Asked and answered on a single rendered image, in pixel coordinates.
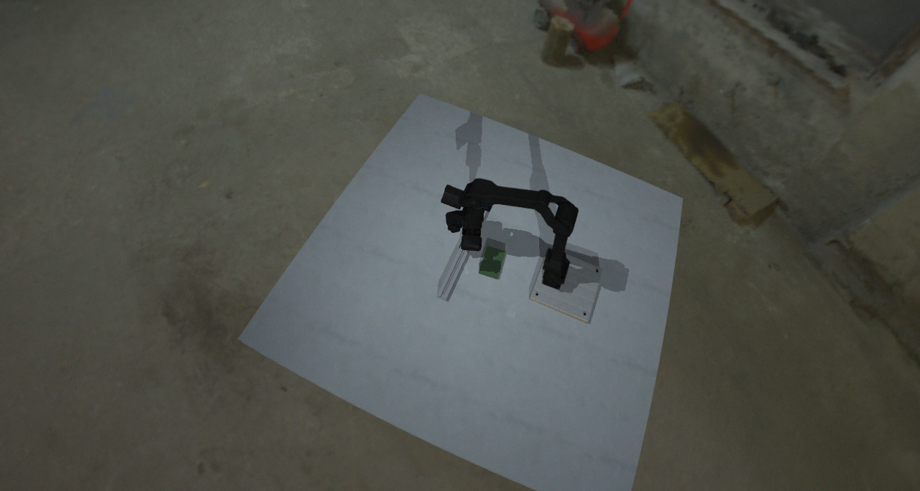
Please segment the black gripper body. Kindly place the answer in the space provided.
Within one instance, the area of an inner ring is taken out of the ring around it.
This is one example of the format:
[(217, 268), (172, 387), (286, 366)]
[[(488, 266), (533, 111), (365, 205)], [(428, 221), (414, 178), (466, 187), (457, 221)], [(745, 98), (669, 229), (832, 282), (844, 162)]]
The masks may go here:
[(481, 251), (481, 237), (479, 236), (479, 232), (481, 224), (484, 221), (484, 215), (478, 219), (469, 218), (469, 215), (466, 213), (466, 207), (464, 207), (464, 220), (467, 221), (467, 230), (466, 235), (462, 236), (463, 251)]

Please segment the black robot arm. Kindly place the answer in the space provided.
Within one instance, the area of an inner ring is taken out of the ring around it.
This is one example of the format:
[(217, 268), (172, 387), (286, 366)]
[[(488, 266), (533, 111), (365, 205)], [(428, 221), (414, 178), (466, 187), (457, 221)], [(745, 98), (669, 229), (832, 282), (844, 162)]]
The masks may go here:
[[(460, 231), (462, 227), (467, 229), (464, 207), (466, 207), (469, 218), (473, 219), (481, 218), (485, 211), (490, 212), (492, 205), (535, 209), (550, 228), (553, 228), (555, 234), (553, 248), (548, 248), (548, 254), (543, 262), (543, 269), (545, 269), (543, 284), (550, 288), (561, 289), (566, 278), (566, 271), (571, 264), (564, 252), (566, 241), (571, 236), (577, 220), (578, 207), (573, 206), (564, 197), (553, 196), (548, 191), (533, 192), (522, 188), (504, 187), (483, 178), (476, 178), (473, 182), (466, 184), (464, 191), (446, 184), (441, 203), (459, 210), (461, 206), (463, 207), (462, 211), (446, 213), (446, 223), (451, 233)], [(555, 203), (558, 206), (555, 216), (548, 207), (549, 203)]]

